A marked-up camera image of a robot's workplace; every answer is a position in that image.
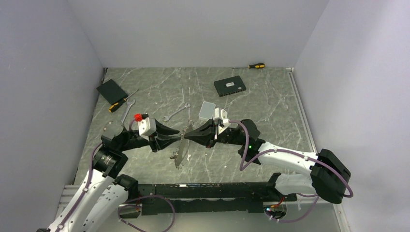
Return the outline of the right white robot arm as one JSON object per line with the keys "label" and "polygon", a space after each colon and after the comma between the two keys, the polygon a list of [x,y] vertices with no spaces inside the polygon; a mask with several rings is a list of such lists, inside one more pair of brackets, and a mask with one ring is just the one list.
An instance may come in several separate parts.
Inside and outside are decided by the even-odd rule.
{"label": "right white robot arm", "polygon": [[217,143],[239,145],[240,171],[252,163],[280,166],[293,171],[294,174],[272,175],[266,194],[273,201],[289,194],[311,194],[329,203],[340,204],[343,198],[353,197],[349,185],[351,173],[332,151],[292,150],[260,139],[260,134],[251,119],[225,120],[221,124],[210,119],[199,128],[185,133],[184,138],[206,148],[212,148]]}

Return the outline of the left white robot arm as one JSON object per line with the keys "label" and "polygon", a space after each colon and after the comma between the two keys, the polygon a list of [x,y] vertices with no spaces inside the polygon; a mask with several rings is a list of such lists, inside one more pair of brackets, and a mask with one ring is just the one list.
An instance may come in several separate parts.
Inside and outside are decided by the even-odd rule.
{"label": "left white robot arm", "polygon": [[149,146],[163,150],[181,139],[180,131],[167,127],[147,114],[128,130],[121,121],[108,122],[101,142],[91,153],[89,169],[65,209],[42,232],[95,232],[122,203],[138,199],[138,181],[120,174],[128,157],[124,151]]}

